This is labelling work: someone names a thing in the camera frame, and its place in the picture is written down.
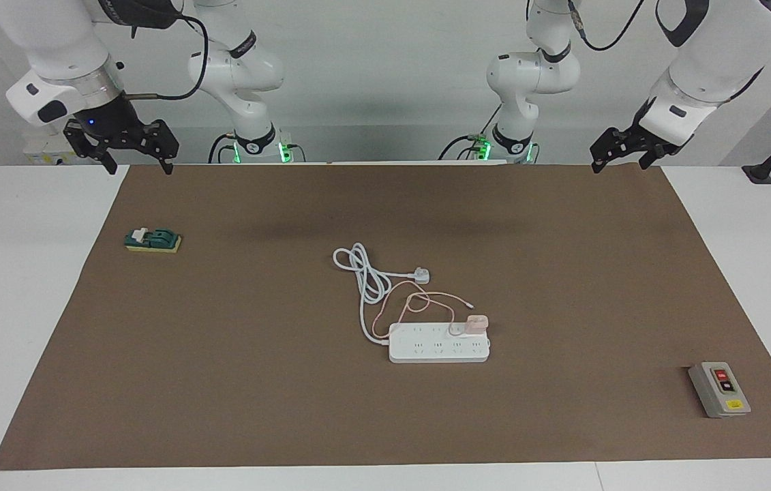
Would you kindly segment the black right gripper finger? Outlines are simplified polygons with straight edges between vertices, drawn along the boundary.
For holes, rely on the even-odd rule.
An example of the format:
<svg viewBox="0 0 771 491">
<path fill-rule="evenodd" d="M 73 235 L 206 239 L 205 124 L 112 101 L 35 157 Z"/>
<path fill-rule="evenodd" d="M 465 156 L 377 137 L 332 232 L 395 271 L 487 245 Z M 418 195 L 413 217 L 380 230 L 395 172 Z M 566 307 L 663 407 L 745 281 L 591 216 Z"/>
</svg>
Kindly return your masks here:
<svg viewBox="0 0 771 491">
<path fill-rule="evenodd" d="M 141 153 L 157 159 L 164 174 L 172 174 L 172 161 L 179 153 L 179 141 L 164 120 L 155 120 L 142 126 Z"/>
<path fill-rule="evenodd" d="M 79 121 L 67 120 L 62 134 L 77 156 L 99 162 L 111 176 L 117 173 L 118 164 L 108 151 L 108 144 L 100 141 L 96 144 L 90 142 Z"/>
</svg>

